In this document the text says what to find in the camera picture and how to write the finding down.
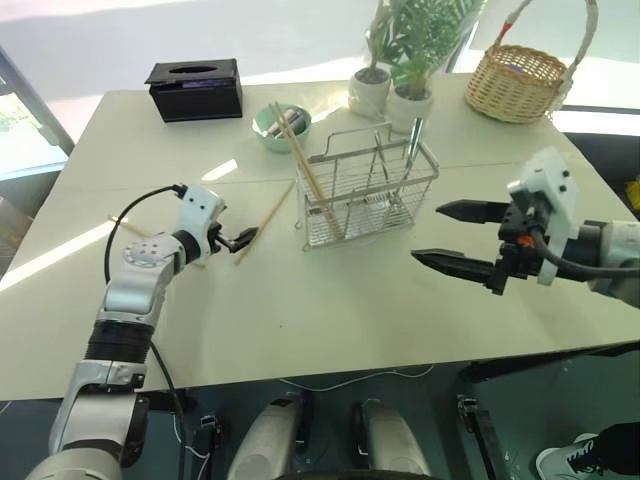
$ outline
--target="bowl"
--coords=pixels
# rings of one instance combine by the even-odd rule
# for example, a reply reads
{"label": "bowl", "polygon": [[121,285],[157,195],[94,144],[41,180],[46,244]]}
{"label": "bowl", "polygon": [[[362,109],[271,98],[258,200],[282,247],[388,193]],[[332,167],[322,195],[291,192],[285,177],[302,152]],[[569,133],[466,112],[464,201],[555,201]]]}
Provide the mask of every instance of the bowl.
{"label": "bowl", "polygon": [[[280,108],[283,112],[289,108],[294,108],[302,114],[306,126],[302,132],[296,134],[296,138],[298,139],[298,142],[304,144],[307,135],[309,134],[309,129],[311,128],[311,114],[304,108],[290,103],[281,103]],[[269,107],[266,107],[256,113],[256,116],[253,117],[253,124],[251,128],[256,132],[256,136],[268,150],[277,153],[289,153],[291,152],[291,148],[289,147],[289,142],[287,142],[286,138],[276,138],[267,134],[267,130],[275,121],[276,119],[271,113],[271,110]]]}

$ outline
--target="white table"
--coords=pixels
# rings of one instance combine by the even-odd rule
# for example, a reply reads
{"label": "white table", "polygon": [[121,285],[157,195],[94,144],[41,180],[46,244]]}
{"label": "white table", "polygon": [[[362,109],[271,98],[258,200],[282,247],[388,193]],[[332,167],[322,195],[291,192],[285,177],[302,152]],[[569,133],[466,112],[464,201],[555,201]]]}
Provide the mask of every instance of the white table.
{"label": "white table", "polygon": [[[459,80],[453,78],[452,90],[462,87]],[[305,91],[312,99],[329,90],[339,93],[340,85],[344,88],[337,83],[307,84]],[[438,85],[443,96],[456,98],[444,82]],[[303,86],[247,88],[247,114],[273,98],[276,91],[283,101],[290,101]],[[106,162],[107,143],[117,138],[109,128],[125,132],[121,124],[106,122],[103,112],[119,106],[129,108],[133,115],[136,109],[131,109],[127,99],[146,108],[148,124],[138,128],[139,145],[134,132],[121,142],[123,157],[130,155],[129,175],[121,177],[118,186],[118,175],[100,162]],[[229,156],[234,149],[231,144],[237,148],[246,142],[247,149],[254,148],[251,132],[228,126],[246,126],[245,120],[159,123],[153,128],[162,130],[152,135],[157,112],[147,103],[146,93],[105,97],[87,137],[80,141],[14,260],[13,280],[15,272],[25,272],[19,269],[25,264],[31,275],[13,285],[8,281],[11,276],[0,283],[2,399],[63,394],[74,363],[84,354],[104,291],[101,261],[109,228],[104,224],[107,214],[117,213],[150,187],[197,181],[216,162],[233,158]],[[513,142],[510,137],[504,140],[509,132],[521,137],[527,148],[550,142],[570,154],[572,174],[582,192],[577,220],[632,218],[593,168],[546,122],[518,130],[481,116],[474,118],[475,113],[461,110],[466,108],[463,104],[457,108],[460,111],[451,109],[451,115],[459,115],[463,122],[489,122],[482,127],[484,150],[479,148],[481,138],[465,135],[468,161],[456,165],[457,157],[447,154],[447,145],[462,155],[464,143],[459,138],[434,137],[432,145],[444,168],[413,229],[302,252],[303,239],[293,227],[297,211],[295,195],[291,195],[240,266],[233,265],[232,256],[221,253],[210,259],[205,270],[188,267],[168,292],[154,337],[176,385],[534,354],[639,338],[637,310],[590,293],[585,285],[557,280],[549,288],[536,285],[534,279],[511,279],[505,295],[498,297],[478,284],[428,270],[410,257],[411,249],[443,247],[477,258],[495,258],[497,225],[455,222],[436,214],[434,208],[459,198],[507,199],[505,185],[517,173],[517,165],[508,164],[508,158],[524,160],[515,142],[509,152],[513,155],[506,156],[503,142]],[[445,110],[439,107],[436,111],[445,115]],[[137,121],[142,121],[142,113],[139,115]],[[348,123],[350,117],[340,118]],[[450,119],[439,118],[432,118],[428,139],[434,131],[444,129],[441,123],[452,125]],[[359,122],[354,119],[350,125]],[[204,125],[211,127],[210,137],[203,135]],[[97,126],[103,129],[102,148]],[[190,126],[199,135],[191,133]],[[309,146],[320,140],[310,138]],[[199,153],[193,145],[196,141],[200,142]],[[186,153],[177,158],[180,144]],[[156,156],[143,156],[147,149]],[[212,185],[229,205],[220,219],[229,234],[260,223],[293,173],[290,157],[272,158],[258,147],[255,152],[253,163],[245,165],[236,158],[237,168]],[[127,166],[120,159],[114,163],[123,169]],[[131,222],[150,232],[170,230],[178,203],[170,194],[156,197],[137,207]],[[123,230],[114,252],[134,238]],[[38,269],[37,262],[43,258],[51,261],[52,250],[53,257],[61,250],[67,256]],[[29,263],[34,259],[35,266]],[[145,389],[165,388],[153,359],[149,367]]]}

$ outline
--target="tissue box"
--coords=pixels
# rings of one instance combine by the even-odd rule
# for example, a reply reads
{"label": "tissue box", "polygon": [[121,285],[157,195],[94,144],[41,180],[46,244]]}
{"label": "tissue box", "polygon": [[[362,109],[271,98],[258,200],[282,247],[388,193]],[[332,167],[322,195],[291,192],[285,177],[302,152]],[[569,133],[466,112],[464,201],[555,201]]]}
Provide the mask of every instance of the tissue box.
{"label": "tissue box", "polygon": [[165,122],[242,117],[235,58],[156,63],[145,83]]}

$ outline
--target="wire rack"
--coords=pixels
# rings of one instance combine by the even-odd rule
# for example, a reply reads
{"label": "wire rack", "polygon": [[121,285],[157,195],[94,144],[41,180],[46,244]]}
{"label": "wire rack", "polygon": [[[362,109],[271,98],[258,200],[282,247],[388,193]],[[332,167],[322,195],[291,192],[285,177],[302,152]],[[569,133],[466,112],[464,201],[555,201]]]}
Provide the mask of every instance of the wire rack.
{"label": "wire rack", "polygon": [[[367,135],[368,145],[332,153],[338,137],[351,143],[348,139],[356,134]],[[305,249],[413,225],[439,167],[422,143],[409,165],[408,147],[407,138],[392,141],[390,123],[329,135],[325,152],[308,158],[324,199],[313,195],[298,169],[300,220],[296,226],[305,230]]]}

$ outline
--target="sneaker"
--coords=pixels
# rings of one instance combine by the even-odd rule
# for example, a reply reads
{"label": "sneaker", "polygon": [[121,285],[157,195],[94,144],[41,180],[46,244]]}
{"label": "sneaker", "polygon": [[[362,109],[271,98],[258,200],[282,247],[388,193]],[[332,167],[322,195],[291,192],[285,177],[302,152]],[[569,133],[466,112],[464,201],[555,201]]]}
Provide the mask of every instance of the sneaker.
{"label": "sneaker", "polygon": [[597,435],[584,433],[576,443],[563,448],[547,448],[536,458],[536,468],[541,480],[585,480],[599,472],[589,452],[593,449],[593,438]]}

